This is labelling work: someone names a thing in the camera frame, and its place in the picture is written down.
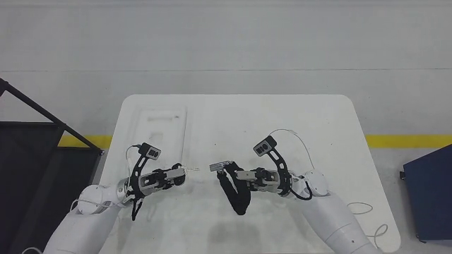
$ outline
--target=white tabletop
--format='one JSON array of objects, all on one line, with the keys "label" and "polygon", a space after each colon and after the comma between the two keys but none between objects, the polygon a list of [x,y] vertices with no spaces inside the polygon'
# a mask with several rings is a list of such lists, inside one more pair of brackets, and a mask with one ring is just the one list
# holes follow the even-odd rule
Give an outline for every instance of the white tabletop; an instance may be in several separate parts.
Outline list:
[{"label": "white tabletop", "polygon": [[[388,225],[388,232],[377,238],[384,252],[400,247],[400,234],[347,97],[132,95],[122,104],[101,184],[127,177],[126,148],[148,140],[143,134],[145,121],[137,117],[137,112],[155,108],[186,111],[184,146],[182,155],[177,149],[159,147],[161,159],[148,162],[148,169],[181,161],[200,171],[189,172],[183,186],[147,197],[134,222],[131,208],[122,210],[101,253],[331,253],[303,218],[296,201],[252,193],[246,214],[238,216],[215,173],[209,172],[209,164],[225,160],[234,160],[244,169],[274,169],[268,157],[257,157],[252,148],[277,128],[298,133],[316,169],[324,173],[330,189],[345,202],[374,206],[372,212],[357,219],[366,234]],[[273,137],[289,169],[298,174],[311,169],[296,137],[284,131]]]}]

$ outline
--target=black metal pole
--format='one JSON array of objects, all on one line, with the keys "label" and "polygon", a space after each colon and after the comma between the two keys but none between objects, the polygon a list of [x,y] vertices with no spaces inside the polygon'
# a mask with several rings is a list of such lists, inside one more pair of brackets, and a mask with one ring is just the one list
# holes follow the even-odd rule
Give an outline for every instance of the black metal pole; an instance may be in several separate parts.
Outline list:
[{"label": "black metal pole", "polygon": [[103,150],[101,150],[99,147],[94,145],[92,142],[84,138],[80,133],[77,133],[75,130],[73,130],[70,126],[66,125],[63,121],[52,115],[49,111],[42,108],[38,103],[31,100],[27,95],[24,95],[22,92],[20,92],[17,88],[10,85],[7,81],[0,78],[0,91],[1,89],[6,90],[7,92],[11,93],[18,99],[20,99],[22,102],[27,104],[28,106],[32,107],[34,110],[38,111],[43,115],[44,117],[48,118],[50,121],[59,124],[60,126],[63,126],[64,130],[70,133],[71,135],[75,136],[77,139],[79,139],[82,143],[85,143],[87,146],[99,150],[99,154],[103,154]]}]

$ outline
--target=black bracket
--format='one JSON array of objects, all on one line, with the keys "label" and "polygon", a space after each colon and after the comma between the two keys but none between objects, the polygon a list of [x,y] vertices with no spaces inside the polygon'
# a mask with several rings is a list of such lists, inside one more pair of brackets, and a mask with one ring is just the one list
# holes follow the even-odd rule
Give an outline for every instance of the black bracket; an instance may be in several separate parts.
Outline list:
[{"label": "black bracket", "polygon": [[138,205],[137,202],[145,197],[145,195],[141,192],[140,185],[138,183],[143,167],[144,165],[146,165],[146,162],[149,159],[157,160],[157,158],[160,156],[161,151],[147,143],[143,143],[139,145],[138,153],[140,154],[140,159],[138,159],[135,166],[133,167],[132,175],[129,179],[132,191],[127,191],[127,195],[135,195],[135,198],[132,199],[132,221],[135,221],[136,215],[138,214],[138,211],[143,204],[142,200],[138,203]]},{"label": "black bracket", "polygon": [[287,169],[287,164],[281,154],[276,150],[276,140],[271,136],[267,136],[264,140],[254,146],[254,152],[261,157],[262,155],[267,154],[272,161],[276,164],[276,169],[278,170],[278,174],[280,176],[280,185],[278,188],[281,190],[279,195],[286,195],[290,192],[291,186],[291,176]]}]

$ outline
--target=black cable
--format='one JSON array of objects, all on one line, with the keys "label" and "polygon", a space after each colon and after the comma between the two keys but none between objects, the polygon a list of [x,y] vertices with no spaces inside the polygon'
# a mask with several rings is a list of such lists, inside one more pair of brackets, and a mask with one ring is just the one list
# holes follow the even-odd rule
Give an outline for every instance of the black cable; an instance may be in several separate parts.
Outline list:
[{"label": "black cable", "polygon": [[305,184],[306,184],[306,187],[308,188],[308,191],[309,191],[309,197],[302,197],[302,196],[298,195],[296,192],[294,192],[294,190],[293,190],[292,188],[289,188],[289,190],[290,190],[290,192],[291,192],[293,195],[295,195],[296,198],[298,198],[298,199],[300,199],[300,200],[308,201],[308,200],[311,200],[311,199],[312,199],[312,190],[311,190],[311,188],[309,187],[308,182],[307,182],[307,181],[304,181],[304,182],[305,182]]}]

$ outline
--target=black panel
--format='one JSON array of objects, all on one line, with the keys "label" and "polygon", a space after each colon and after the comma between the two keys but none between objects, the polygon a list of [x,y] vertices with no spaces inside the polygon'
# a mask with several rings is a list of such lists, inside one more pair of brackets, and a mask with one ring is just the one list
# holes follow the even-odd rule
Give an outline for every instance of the black panel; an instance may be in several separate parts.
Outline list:
[{"label": "black panel", "polygon": [[0,253],[15,237],[63,131],[54,123],[0,122]]},{"label": "black panel", "polygon": [[419,240],[452,239],[452,145],[403,165]]},{"label": "black panel", "polygon": [[90,185],[99,158],[97,150],[91,148],[55,149],[39,195],[9,253],[21,253],[27,247],[44,250],[71,203]]}]

